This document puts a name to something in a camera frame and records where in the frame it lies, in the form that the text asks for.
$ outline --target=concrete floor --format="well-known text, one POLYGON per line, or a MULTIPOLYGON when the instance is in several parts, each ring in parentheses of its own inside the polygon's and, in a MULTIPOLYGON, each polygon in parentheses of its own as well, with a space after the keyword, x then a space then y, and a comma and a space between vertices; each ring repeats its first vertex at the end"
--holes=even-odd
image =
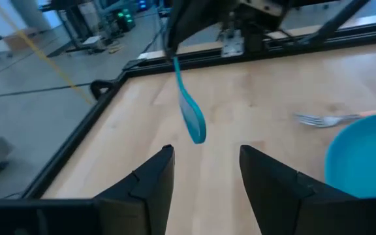
MULTIPOLYGON (((321 6, 310 6, 299 12, 292 11, 283 27, 304 27, 309 26, 311 22, 322 24, 347 2, 349 0, 332 3, 329 10, 323 10, 321 6)), ((374 14, 376 0, 372 0, 357 17, 374 14)), ((116 78, 126 62, 136 58, 159 29, 152 9, 136 17, 136 27, 120 39, 125 47, 119 52, 112 55, 106 52, 97 55, 78 52, 72 54, 72 57, 53 57, 52 61, 75 84, 116 78)), ((183 44, 214 41, 218 31, 219 29, 213 26, 189 38, 183 44)), ((45 54, 49 54, 67 41, 64 30, 59 27, 46 33, 39 42, 39 47, 45 54)), ((160 45, 158 42, 151 50, 160 50, 160 45)), ((65 85, 65 81, 31 50, 22 51, 14 58, 0 62, 0 95, 65 85)), ((82 89, 89 95, 87 86, 82 89)), ((8 158, 8 165, 0 170, 0 198, 22 192, 90 108, 73 89, 0 97, 0 136, 4 136, 15 147, 8 158)))

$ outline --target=black metal frame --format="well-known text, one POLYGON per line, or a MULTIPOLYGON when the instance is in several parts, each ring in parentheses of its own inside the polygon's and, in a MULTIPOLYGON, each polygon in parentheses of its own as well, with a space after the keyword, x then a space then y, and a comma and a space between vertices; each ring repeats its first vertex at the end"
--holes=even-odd
MULTIPOLYGON (((358 27, 350 27, 337 30, 332 37, 322 44, 314 46, 301 46, 297 48, 285 48, 270 42, 268 50, 255 54, 245 54, 236 57, 221 57, 221 49, 204 50, 181 54, 178 56, 182 70, 197 69, 216 65, 226 65, 229 63, 239 63, 258 59, 269 59, 288 55, 298 55, 325 50, 335 50, 376 43, 376 23, 358 27)), ((40 174, 34 179, 31 185, 25 190, 22 198, 40 198, 54 181, 57 174, 65 166, 74 151, 86 137, 92 126, 97 122, 103 111, 110 104, 114 96, 120 91, 123 84, 129 78, 172 72, 173 65, 166 58, 142 59, 128 62, 123 72, 111 81, 95 81, 91 85, 91 91, 98 100, 89 114, 81 121, 79 126, 66 139, 49 163, 43 168, 40 174)))

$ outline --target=yellow cable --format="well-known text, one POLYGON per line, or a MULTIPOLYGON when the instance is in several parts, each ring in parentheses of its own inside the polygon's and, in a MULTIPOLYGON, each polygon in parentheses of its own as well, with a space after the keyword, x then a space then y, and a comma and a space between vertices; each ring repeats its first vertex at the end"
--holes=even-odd
POLYGON ((47 58, 47 56, 27 37, 27 35, 25 35, 25 33, 22 30, 18 29, 17 25, 7 16, 7 14, 1 8, 1 6, 0 6, 0 15, 4 18, 4 20, 7 23, 9 23, 11 25, 11 27, 13 27, 16 30, 16 33, 18 34, 18 36, 20 36, 22 39, 24 39, 25 43, 27 43, 29 45, 29 47, 37 54, 37 56, 39 56, 41 59, 45 60, 47 62, 47 64, 52 66, 53 70, 55 70, 56 73, 58 73, 58 75, 62 79, 64 79, 64 81, 66 81, 66 83, 71 88, 73 88, 76 92, 78 92, 78 94, 82 98, 84 98, 85 101, 88 104, 92 104, 91 99, 85 94, 85 92, 82 89, 80 89, 79 87, 75 86, 75 84, 73 84, 71 79, 69 79, 68 76, 52 60, 47 58))

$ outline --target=wooden table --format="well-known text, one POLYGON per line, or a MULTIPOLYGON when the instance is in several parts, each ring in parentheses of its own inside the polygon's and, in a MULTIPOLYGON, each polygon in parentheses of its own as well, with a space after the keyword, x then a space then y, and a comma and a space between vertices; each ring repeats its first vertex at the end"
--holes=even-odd
POLYGON ((314 129, 294 112, 376 109, 376 45, 183 71, 208 128, 189 137, 174 73, 129 80, 44 198, 89 198, 172 144, 175 184, 167 234, 259 233, 243 188, 239 147, 249 144, 324 181, 324 153, 345 127, 314 129))

